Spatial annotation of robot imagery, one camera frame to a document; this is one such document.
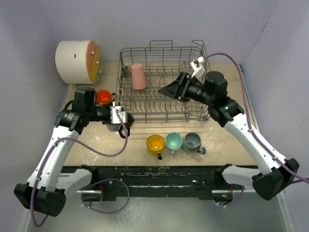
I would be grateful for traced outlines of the black ceramic mug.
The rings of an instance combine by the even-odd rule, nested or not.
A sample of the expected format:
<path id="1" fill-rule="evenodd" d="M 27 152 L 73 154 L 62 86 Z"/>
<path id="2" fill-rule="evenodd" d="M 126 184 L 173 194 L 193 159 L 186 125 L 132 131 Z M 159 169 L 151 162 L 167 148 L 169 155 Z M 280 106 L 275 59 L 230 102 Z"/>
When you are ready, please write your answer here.
<path id="1" fill-rule="evenodd" d="M 128 128 L 125 124 L 123 126 L 122 124 L 111 124 L 111 123 L 106 123 L 105 124 L 107 129 L 111 132 L 118 132 L 119 136 L 123 139 L 125 139 L 125 128 L 127 130 L 127 136 L 130 136 L 130 128 Z"/>

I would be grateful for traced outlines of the yellow ceramic mug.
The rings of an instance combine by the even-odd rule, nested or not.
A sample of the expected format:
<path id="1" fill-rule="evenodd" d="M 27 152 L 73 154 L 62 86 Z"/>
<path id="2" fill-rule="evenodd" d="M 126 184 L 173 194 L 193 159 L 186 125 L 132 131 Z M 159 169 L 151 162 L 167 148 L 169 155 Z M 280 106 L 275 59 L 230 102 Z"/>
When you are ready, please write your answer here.
<path id="1" fill-rule="evenodd" d="M 164 151 L 165 144 L 164 138 L 158 134 L 151 135 L 146 141 L 148 153 L 151 156 L 156 157 L 158 160 L 162 160 L 162 153 Z"/>

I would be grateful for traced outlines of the orange ceramic mug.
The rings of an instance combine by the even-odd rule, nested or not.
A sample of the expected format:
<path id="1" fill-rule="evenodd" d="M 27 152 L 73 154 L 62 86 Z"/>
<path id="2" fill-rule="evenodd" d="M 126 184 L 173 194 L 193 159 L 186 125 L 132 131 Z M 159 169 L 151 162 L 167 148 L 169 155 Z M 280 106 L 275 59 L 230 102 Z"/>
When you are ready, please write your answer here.
<path id="1" fill-rule="evenodd" d="M 108 90 L 102 89 L 97 91 L 96 106 L 109 107 L 116 99 L 116 93 L 110 93 Z"/>

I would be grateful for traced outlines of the pink plastic tumbler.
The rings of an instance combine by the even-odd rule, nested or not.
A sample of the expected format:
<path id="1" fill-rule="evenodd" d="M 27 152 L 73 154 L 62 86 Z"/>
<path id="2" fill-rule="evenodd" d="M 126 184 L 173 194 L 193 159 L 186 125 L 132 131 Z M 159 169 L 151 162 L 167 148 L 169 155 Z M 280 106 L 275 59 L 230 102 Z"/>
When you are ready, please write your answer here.
<path id="1" fill-rule="evenodd" d="M 139 63 L 131 66 L 132 88 L 134 90 L 142 90 L 147 87 L 146 77 L 143 66 Z"/>

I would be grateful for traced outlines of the sage green ceramic mug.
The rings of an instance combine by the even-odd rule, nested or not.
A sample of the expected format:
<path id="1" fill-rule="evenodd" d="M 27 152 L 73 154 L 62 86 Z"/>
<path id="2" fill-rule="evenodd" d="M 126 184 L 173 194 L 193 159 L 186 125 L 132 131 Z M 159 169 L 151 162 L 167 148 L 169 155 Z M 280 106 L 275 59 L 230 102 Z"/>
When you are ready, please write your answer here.
<path id="1" fill-rule="evenodd" d="M 166 145 L 171 150 L 171 155 L 179 150 L 183 145 L 183 138 L 177 132 L 171 132 L 166 136 Z"/>

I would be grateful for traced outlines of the grey blue round mug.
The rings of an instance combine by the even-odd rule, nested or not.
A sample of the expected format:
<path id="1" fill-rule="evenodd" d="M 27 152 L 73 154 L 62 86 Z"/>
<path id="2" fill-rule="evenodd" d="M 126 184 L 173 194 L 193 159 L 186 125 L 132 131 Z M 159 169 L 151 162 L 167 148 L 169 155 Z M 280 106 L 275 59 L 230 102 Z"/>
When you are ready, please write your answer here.
<path id="1" fill-rule="evenodd" d="M 187 153 L 206 154 L 206 149 L 201 145 L 201 137 L 194 132 L 186 134 L 183 138 L 182 148 Z"/>

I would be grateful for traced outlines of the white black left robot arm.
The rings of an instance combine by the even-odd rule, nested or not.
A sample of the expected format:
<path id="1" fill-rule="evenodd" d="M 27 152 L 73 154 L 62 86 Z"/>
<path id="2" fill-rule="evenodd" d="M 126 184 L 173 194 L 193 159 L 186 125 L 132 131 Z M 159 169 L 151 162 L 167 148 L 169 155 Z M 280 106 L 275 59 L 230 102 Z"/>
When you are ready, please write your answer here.
<path id="1" fill-rule="evenodd" d="M 127 140 L 134 117 L 115 102 L 99 106 L 97 93 L 93 88 L 78 87 L 73 100 L 57 114 L 51 140 L 33 174 L 26 183 L 17 184 L 14 189 L 15 196 L 31 213 L 39 212 L 56 217 L 66 200 L 76 191 L 85 187 L 98 187 L 98 169 L 86 165 L 80 166 L 64 180 L 58 179 L 75 143 L 98 155 L 104 155 L 78 140 L 90 122 L 101 122 L 109 130 L 115 127 L 120 137 Z"/>

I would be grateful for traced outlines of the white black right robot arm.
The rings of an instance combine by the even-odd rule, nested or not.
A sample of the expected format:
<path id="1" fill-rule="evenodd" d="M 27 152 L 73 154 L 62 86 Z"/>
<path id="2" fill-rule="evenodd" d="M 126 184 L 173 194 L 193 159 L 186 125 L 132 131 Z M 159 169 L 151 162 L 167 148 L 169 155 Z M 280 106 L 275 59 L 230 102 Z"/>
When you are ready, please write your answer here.
<path id="1" fill-rule="evenodd" d="M 255 161 L 257 168 L 241 168 L 226 164 L 216 170 L 215 185 L 226 189 L 231 184 L 250 187 L 265 200 L 289 186 L 299 163 L 276 151 L 249 122 L 242 107 L 227 95 L 227 80 L 220 72 L 206 74 L 202 83 L 182 72 L 171 84 L 159 89 L 159 94 L 188 102 L 195 100 L 208 106 L 210 117 L 231 133 Z"/>

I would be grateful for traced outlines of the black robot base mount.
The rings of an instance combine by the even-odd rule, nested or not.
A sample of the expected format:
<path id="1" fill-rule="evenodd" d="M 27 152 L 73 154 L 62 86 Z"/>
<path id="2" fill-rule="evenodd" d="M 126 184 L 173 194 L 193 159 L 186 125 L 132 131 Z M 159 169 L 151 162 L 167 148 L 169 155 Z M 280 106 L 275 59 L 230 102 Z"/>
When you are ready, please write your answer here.
<path id="1" fill-rule="evenodd" d="M 198 198 L 226 202 L 250 184 L 228 184 L 219 176 L 221 166 L 96 166 L 95 181 L 106 183 L 83 194 L 115 201 L 118 197 Z"/>

